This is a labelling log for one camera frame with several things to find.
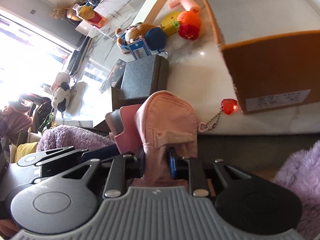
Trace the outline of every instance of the cardboard box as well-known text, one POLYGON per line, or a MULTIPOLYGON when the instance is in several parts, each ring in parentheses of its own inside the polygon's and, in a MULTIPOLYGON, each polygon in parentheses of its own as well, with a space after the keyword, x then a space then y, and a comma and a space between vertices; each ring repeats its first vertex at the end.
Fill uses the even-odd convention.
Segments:
POLYGON ((204 0, 245 114, 320 101, 320 0, 204 0))

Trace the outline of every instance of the pink bag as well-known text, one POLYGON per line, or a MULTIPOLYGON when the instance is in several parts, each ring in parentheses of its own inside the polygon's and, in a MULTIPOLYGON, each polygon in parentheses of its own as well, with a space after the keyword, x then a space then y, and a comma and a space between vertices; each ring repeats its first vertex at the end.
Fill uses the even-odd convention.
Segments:
POLYGON ((110 138, 115 141, 121 154, 125 154, 126 152, 136 153, 138 148, 142 145, 134 122, 134 116, 140 106, 140 104, 122 106, 119 110, 106 114, 105 119, 111 130, 110 138))
POLYGON ((145 152, 145 173, 133 186, 187 186, 173 180, 166 150, 174 147, 178 156, 197 157, 197 120, 191 105, 168 91, 152 94, 138 109, 135 122, 145 152))

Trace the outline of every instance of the red heart keychain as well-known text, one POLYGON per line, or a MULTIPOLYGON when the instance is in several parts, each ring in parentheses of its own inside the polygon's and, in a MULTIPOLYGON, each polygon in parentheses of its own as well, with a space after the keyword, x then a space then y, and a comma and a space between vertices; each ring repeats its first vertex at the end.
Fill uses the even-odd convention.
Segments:
POLYGON ((213 128, 216 127, 217 122, 219 121, 221 112, 224 112, 225 114, 232 114, 234 111, 236 111, 236 109, 237 109, 237 100, 234 100, 231 98, 223 99, 221 101, 220 111, 214 117, 212 117, 209 120, 209 122, 201 122, 197 127, 198 131, 203 133, 205 131, 212 130, 213 128), (215 118, 217 118, 217 120, 213 123, 211 127, 209 127, 209 123, 212 122, 215 118))

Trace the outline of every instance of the yellow toy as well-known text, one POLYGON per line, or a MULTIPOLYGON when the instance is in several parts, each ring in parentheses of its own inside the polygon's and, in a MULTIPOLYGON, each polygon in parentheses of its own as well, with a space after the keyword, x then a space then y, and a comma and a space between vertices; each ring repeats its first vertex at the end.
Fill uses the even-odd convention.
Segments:
POLYGON ((130 44, 138 39, 144 38, 146 33, 156 26, 149 23, 137 23, 130 26, 125 32, 125 41, 130 44))
POLYGON ((181 12, 172 12, 168 14, 161 22, 161 28, 167 36, 175 34, 179 28, 178 16, 181 12))

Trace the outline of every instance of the window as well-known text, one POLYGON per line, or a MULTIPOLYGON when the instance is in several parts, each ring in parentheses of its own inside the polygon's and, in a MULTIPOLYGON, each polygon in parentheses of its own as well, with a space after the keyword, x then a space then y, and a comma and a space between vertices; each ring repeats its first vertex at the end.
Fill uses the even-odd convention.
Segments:
POLYGON ((70 51, 0 15, 0 109, 21 93, 47 96, 70 51))

